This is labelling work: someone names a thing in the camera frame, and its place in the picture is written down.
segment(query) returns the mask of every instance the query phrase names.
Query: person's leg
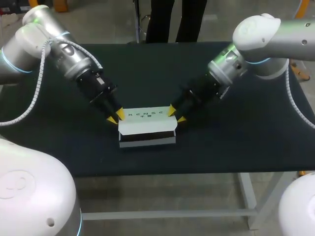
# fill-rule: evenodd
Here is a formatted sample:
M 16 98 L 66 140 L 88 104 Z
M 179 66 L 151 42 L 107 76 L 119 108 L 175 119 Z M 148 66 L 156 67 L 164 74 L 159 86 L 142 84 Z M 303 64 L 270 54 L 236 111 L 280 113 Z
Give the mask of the person's leg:
M 167 43 L 174 0 L 151 0 L 146 43 Z
M 182 20 L 176 42 L 197 42 L 207 0 L 183 0 Z

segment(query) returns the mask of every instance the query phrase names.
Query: box lid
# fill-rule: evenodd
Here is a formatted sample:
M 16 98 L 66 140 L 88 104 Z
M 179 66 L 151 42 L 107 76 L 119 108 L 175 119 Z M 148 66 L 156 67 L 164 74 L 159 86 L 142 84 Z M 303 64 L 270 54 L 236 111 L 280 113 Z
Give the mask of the box lid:
M 118 123 L 122 135 L 147 134 L 174 131 L 175 116 L 167 115 L 169 107 L 147 107 L 124 109 L 125 119 Z

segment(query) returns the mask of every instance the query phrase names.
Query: table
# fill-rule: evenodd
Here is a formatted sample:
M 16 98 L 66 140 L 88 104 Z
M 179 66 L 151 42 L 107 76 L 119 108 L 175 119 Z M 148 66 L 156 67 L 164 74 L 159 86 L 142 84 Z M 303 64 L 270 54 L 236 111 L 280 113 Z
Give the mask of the table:
M 151 45 L 84 45 L 118 86 L 125 108 L 168 106 L 179 84 L 206 72 L 227 42 Z M 312 122 L 313 112 L 293 74 L 297 106 Z M 0 94 L 0 120 L 17 117 L 29 104 L 34 79 Z M 284 77 L 264 81 L 248 74 L 225 98 L 210 103 L 179 129 L 177 144 L 120 150 L 117 127 L 90 107 L 76 85 L 51 63 L 44 73 L 39 100 L 22 122 L 0 130 L 8 140 L 61 160 L 75 177 L 181 173 L 240 174 L 249 209 L 237 211 L 129 212 L 87 214 L 85 219 L 249 215 L 251 229 L 279 200 L 294 176 L 288 171 L 315 168 L 315 132 L 289 103 Z M 257 204 L 248 172 L 276 173 L 264 200 Z

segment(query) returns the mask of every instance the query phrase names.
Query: floor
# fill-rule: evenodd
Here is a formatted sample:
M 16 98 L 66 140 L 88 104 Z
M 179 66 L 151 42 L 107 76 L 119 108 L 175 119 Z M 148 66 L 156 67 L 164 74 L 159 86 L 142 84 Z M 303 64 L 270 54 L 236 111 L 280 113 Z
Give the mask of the floor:
M 150 13 L 150 0 L 140 0 L 143 15 Z M 299 0 L 209 0 L 198 41 L 229 41 L 244 18 L 270 13 L 290 19 Z M 71 0 L 71 11 L 59 19 L 79 43 L 128 43 L 135 40 L 132 0 Z M 315 15 L 310 3 L 308 17 Z M 181 18 L 181 1 L 175 0 L 170 30 L 174 42 Z M 6 42 L 21 26 L 18 21 L 3 29 Z M 304 70 L 315 75 L 313 62 Z M 301 86 L 315 111 L 315 80 Z M 257 199 L 272 173 L 251 174 Z M 243 207 L 236 174 L 198 174 L 78 178 L 75 180 L 83 212 Z M 87 236 L 281 236 L 277 209 L 261 230 L 250 232 L 243 217 L 85 222 Z

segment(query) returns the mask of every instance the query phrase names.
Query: metal table frame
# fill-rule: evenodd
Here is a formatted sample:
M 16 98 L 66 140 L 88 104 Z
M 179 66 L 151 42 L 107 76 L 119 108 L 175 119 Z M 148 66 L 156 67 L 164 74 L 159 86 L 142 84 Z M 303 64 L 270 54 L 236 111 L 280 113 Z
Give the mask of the metal table frame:
M 127 212 L 97 212 L 83 213 L 83 220 L 113 220 L 113 219 L 148 219 L 175 217 L 223 217 L 248 216 L 250 230 L 258 230 L 271 211 L 279 202 L 284 190 L 292 182 L 296 172 L 276 172 L 269 185 L 257 203 L 249 173 L 239 173 L 239 181 L 245 201 L 244 209 L 220 210 L 164 210 L 164 211 L 127 211 Z
M 140 3 L 139 0 L 133 0 L 133 7 L 134 7 L 134 27 L 136 30 L 136 42 L 141 43 L 142 38 L 141 35 L 147 35 L 147 33 L 141 28 L 141 23 L 146 19 L 150 19 L 150 15 L 145 15 L 143 18 L 141 18 L 141 12 L 140 12 Z

